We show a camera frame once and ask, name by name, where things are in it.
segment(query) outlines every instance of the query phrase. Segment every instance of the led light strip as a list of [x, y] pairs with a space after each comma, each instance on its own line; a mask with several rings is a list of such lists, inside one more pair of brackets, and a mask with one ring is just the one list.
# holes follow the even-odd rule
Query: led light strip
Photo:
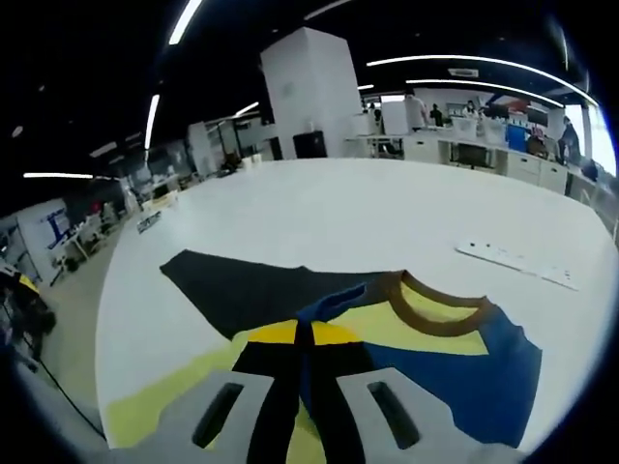
[[306, 15], [304, 17], [304, 20], [307, 21], [309, 19], [312, 19], [313, 17], [322, 15], [323, 13], [326, 13], [329, 10], [332, 10], [333, 8], [337, 8], [338, 6], [344, 5], [345, 3], [348, 3], [348, 2], [352, 2], [352, 0], [338, 0], [337, 2], [330, 3], [326, 7], [319, 8], [318, 10]]
[[404, 95], [383, 95], [383, 96], [380, 97], [380, 101], [382, 103], [403, 102], [404, 101]]
[[583, 90], [580, 90], [578, 87], [571, 84], [570, 82], [567, 82], [557, 77], [556, 75], [552, 75], [547, 72], [537, 70], [535, 68], [531, 68], [530, 66], [520, 65], [520, 63], [514, 63], [512, 61], [506, 61], [506, 60], [499, 60], [496, 58], [487, 58], [484, 56], [469, 56], [469, 55], [417, 55], [417, 56], [402, 56], [400, 58], [390, 58], [387, 60], [371, 61], [367, 63], [367, 66], [372, 67], [372, 66], [379, 66], [379, 65], [387, 65], [389, 63], [399, 63], [402, 61], [421, 61], [421, 60], [471, 60], [471, 61], [483, 61], [486, 63], [495, 63], [497, 65], [511, 66], [513, 68], [520, 68], [521, 70], [526, 70], [531, 73], [539, 74], [544, 77], [547, 77], [548, 79], [554, 80], [555, 82], [558, 82], [559, 84], [564, 85], [567, 88], [573, 90], [574, 92], [579, 94], [581, 97], [588, 100], [591, 104], [595, 106], [599, 106], [599, 104], [595, 100], [593, 100], [593, 98], [590, 97], [589, 94], [587, 94]]
[[250, 111], [251, 109], [256, 108], [259, 104], [260, 104], [260, 103], [259, 103], [258, 101], [257, 101], [257, 102], [255, 102], [255, 103], [252, 103], [252, 104], [250, 104], [250, 105], [246, 106], [245, 108], [240, 109], [239, 111], [237, 111], [236, 113], [234, 113], [234, 116], [241, 116], [241, 115], [243, 115], [243, 114], [247, 113], [248, 111]]
[[514, 87], [508, 87], [507, 85], [499, 85], [499, 84], [490, 84], [489, 82], [477, 82], [475, 80], [458, 80], [458, 79], [414, 79], [407, 80], [407, 84], [466, 84], [466, 85], [479, 85], [481, 87], [491, 87], [493, 89], [501, 89], [501, 90], [509, 90], [510, 92], [515, 92], [517, 94], [528, 95], [529, 97], [533, 97], [535, 99], [542, 100], [544, 102], [552, 103], [559, 108], [565, 107], [563, 103], [555, 101], [553, 99], [549, 99], [548, 97], [543, 97], [538, 94], [534, 94], [533, 92], [527, 92], [526, 90], [515, 89]]
[[60, 178], [60, 179], [93, 179], [92, 174], [66, 174], [64, 172], [24, 172], [24, 179], [43, 179], [43, 178]]
[[153, 124], [155, 123], [155, 113], [157, 113], [157, 105], [159, 104], [159, 95], [154, 95], [151, 100], [151, 109], [148, 111], [148, 121], [146, 122], [146, 138], [144, 139], [144, 148], [151, 148], [151, 136], [153, 135]]
[[172, 32], [172, 35], [170, 36], [170, 40], [168, 44], [175, 45], [178, 42], [180, 42], [181, 39], [183, 39], [183, 34], [185, 34], [185, 30], [187, 29], [187, 26], [190, 25], [190, 21], [192, 20], [193, 15], [195, 15], [195, 12], [197, 11], [197, 9], [199, 8], [201, 4], [202, 4], [202, 0], [190, 0], [189, 1], [185, 9], [183, 10], [181, 17], [179, 17], [178, 22], [176, 23], [176, 26], [174, 26], [174, 31]]

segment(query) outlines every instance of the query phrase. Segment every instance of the person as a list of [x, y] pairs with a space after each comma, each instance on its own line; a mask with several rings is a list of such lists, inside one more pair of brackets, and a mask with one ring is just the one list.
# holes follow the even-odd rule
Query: person
[[415, 96], [414, 90], [409, 90], [404, 99], [408, 127], [414, 132], [428, 125], [426, 104]]
[[558, 140], [559, 142], [559, 156], [561, 159], [565, 159], [565, 149], [568, 148], [568, 157], [567, 161], [571, 164], [580, 165], [580, 142], [578, 140], [578, 134], [572, 125], [572, 121], [570, 118], [565, 116], [563, 118], [563, 124], [565, 125], [565, 130], [563, 131], [563, 135]]
[[544, 135], [539, 128], [534, 128], [531, 130], [531, 136], [526, 141], [526, 151], [531, 155], [535, 155], [536, 157], [543, 158], [544, 160], [548, 159], [548, 149], [544, 145], [543, 141]]
[[443, 127], [443, 113], [441, 113], [440, 109], [438, 109], [438, 105], [436, 103], [432, 105], [432, 110], [429, 113], [429, 117], [434, 120], [436, 127]]
[[379, 133], [379, 134], [384, 133], [384, 130], [383, 130], [383, 115], [382, 115], [382, 112], [380, 111], [380, 109], [376, 108], [376, 105], [374, 103], [370, 103], [369, 104], [369, 113], [374, 118], [374, 124], [376, 126], [376, 132]]
[[478, 118], [478, 113], [475, 110], [475, 103], [473, 103], [472, 100], [469, 100], [466, 103], [466, 106], [462, 110], [462, 116], [465, 117], [465, 118], [470, 118], [470, 119], [477, 119]]
[[593, 182], [598, 182], [598, 166], [592, 159], [587, 159], [583, 162], [583, 166], [580, 168], [582, 175]]

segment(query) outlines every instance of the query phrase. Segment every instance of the white table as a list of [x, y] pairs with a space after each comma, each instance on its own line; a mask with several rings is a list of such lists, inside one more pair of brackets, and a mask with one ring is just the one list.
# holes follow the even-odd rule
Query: white table
[[[573, 404], [613, 320], [618, 253], [595, 213], [505, 177], [384, 159], [264, 162], [182, 192], [142, 235], [134, 222], [122, 231], [99, 310], [103, 424], [110, 402], [225, 343], [159, 270], [184, 248], [317, 271], [407, 269], [444, 292], [488, 295], [544, 351], [525, 451]], [[471, 238], [565, 266], [580, 290], [454, 251]]]
[[[348, 140], [377, 140], [378, 135], [358, 135]], [[493, 166], [485, 172], [518, 179], [522, 182], [550, 189], [561, 195], [568, 182], [568, 169], [556, 162], [534, 157], [528, 153], [512, 150], [507, 143], [491, 143], [482, 137], [461, 138], [453, 130], [432, 128], [405, 135], [391, 135], [392, 140], [401, 140], [405, 160], [450, 164], [452, 147], [458, 144], [475, 145], [489, 151]]]

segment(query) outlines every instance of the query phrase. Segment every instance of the white pillar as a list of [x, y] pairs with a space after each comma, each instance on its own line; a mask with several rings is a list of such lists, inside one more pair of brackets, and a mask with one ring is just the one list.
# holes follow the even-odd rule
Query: white pillar
[[362, 112], [348, 42], [302, 28], [261, 54], [285, 160], [296, 158], [292, 137], [323, 131], [327, 156], [355, 156], [352, 116]]
[[585, 158], [593, 158], [593, 132], [591, 131], [591, 115], [589, 108], [582, 106], [582, 126], [584, 129], [584, 155]]
[[551, 109], [548, 111], [548, 130], [546, 135], [550, 138], [558, 140], [563, 135], [565, 125], [563, 118], [565, 117], [565, 109]]
[[190, 156], [195, 164], [195, 169], [200, 176], [207, 176], [217, 171], [217, 163], [211, 150], [209, 134], [204, 123], [195, 123], [188, 128], [190, 142]]

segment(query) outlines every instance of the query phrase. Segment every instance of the window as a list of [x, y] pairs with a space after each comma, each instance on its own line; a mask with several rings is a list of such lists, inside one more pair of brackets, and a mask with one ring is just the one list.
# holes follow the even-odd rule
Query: window
[[611, 176], [617, 175], [615, 152], [612, 147], [612, 139], [606, 127], [604, 114], [600, 107], [589, 106], [589, 118], [591, 119], [591, 150], [592, 158], [604, 171]]
[[580, 153], [584, 156], [584, 123], [582, 122], [582, 106], [579, 104], [568, 104], [565, 107], [565, 115], [570, 118], [572, 126], [578, 135], [578, 145]]

